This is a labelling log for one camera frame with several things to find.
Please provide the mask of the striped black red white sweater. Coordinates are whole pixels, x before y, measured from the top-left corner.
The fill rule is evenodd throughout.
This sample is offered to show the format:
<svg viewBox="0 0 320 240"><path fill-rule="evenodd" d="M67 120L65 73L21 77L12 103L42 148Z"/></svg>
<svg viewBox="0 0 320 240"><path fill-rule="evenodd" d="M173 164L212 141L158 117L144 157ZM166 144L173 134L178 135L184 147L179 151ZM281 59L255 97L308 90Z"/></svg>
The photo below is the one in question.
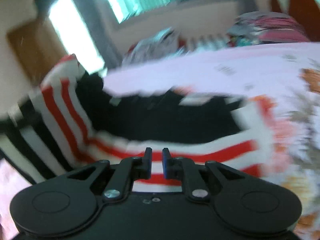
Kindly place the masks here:
<svg viewBox="0 0 320 240"><path fill-rule="evenodd" d="M213 160L261 177L274 150L263 100L235 96L113 96L75 55L63 57L1 118L1 157L32 184L107 159L112 164L152 149L149 180L135 190L177 191L165 180L162 150L203 164Z"/></svg>

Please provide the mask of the grey white clothes pile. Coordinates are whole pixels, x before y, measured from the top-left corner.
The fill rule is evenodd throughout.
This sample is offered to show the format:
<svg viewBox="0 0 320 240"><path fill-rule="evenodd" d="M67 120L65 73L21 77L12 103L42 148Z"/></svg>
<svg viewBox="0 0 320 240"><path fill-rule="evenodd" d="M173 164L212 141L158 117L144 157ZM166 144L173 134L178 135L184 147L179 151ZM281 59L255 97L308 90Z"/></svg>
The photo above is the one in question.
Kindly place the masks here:
<svg viewBox="0 0 320 240"><path fill-rule="evenodd" d="M123 57L122 66L162 59L176 53L179 48L179 35L179 31L167 28L140 40L133 50Z"/></svg>

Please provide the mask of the pink grey folded clothes stack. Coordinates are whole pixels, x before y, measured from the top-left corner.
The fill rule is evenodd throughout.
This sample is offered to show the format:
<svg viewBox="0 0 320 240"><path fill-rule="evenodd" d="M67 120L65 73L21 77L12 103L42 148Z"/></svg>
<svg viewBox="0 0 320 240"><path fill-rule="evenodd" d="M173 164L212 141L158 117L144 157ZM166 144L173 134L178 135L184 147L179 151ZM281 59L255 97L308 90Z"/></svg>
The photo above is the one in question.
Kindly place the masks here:
<svg viewBox="0 0 320 240"><path fill-rule="evenodd" d="M227 35L235 47L310 41L301 24L279 12L254 11L242 14L227 30Z"/></svg>

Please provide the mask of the red striped cloth behind bed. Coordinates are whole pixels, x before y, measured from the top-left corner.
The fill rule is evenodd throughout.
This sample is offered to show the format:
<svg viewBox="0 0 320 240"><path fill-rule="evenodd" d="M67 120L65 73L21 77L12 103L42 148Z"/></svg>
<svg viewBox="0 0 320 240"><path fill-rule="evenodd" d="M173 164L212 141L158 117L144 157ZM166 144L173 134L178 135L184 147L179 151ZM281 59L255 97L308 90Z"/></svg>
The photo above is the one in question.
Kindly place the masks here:
<svg viewBox="0 0 320 240"><path fill-rule="evenodd" d="M217 34L209 34L209 35L201 35L199 37L179 37L178 44L180 48L183 48L185 52L200 52L200 51L217 51L229 48L229 38L225 35Z"/></svg>

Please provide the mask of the pink floral bed sheet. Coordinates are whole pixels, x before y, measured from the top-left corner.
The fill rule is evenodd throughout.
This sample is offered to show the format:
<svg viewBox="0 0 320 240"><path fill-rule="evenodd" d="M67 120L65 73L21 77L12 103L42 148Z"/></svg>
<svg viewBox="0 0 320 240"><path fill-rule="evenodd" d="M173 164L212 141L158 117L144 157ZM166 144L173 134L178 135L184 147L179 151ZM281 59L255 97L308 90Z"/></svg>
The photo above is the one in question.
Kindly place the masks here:
<svg viewBox="0 0 320 240"><path fill-rule="evenodd" d="M318 43L193 53L101 78L113 96L172 89L263 100L274 142L263 175L184 157L181 180L169 179L177 191L135 190L137 157L36 184L18 173L23 183L1 189L17 239L319 239Z"/></svg>

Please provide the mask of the grey left curtain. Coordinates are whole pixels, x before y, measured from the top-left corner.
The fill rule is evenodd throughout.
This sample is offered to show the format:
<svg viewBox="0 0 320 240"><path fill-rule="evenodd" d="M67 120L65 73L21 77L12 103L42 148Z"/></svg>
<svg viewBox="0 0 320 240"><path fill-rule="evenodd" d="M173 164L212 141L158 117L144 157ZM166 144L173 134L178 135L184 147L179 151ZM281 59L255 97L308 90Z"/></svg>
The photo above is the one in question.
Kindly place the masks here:
<svg viewBox="0 0 320 240"><path fill-rule="evenodd" d="M108 35L96 0L73 1L84 20L94 45L105 61L105 67L108 69L119 67L122 62L121 55Z"/></svg>

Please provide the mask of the brown wooden door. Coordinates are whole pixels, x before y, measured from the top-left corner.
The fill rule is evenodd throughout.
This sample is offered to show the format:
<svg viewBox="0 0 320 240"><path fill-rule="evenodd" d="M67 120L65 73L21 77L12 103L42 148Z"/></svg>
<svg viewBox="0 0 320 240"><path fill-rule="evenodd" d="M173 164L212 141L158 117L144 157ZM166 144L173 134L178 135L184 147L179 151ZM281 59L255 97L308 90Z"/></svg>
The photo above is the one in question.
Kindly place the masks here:
<svg viewBox="0 0 320 240"><path fill-rule="evenodd" d="M38 17L7 32L7 41L33 86L67 55L49 18Z"/></svg>

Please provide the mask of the red white scalloped headboard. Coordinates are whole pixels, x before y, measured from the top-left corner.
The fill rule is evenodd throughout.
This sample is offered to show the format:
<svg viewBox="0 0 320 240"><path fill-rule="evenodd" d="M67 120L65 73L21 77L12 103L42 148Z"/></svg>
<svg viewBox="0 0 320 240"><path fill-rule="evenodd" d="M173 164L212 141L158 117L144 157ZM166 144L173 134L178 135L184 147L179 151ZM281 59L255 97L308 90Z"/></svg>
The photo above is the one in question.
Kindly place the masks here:
<svg viewBox="0 0 320 240"><path fill-rule="evenodd" d="M289 0L287 14L305 30L312 42L319 42L319 5L315 0Z"/></svg>

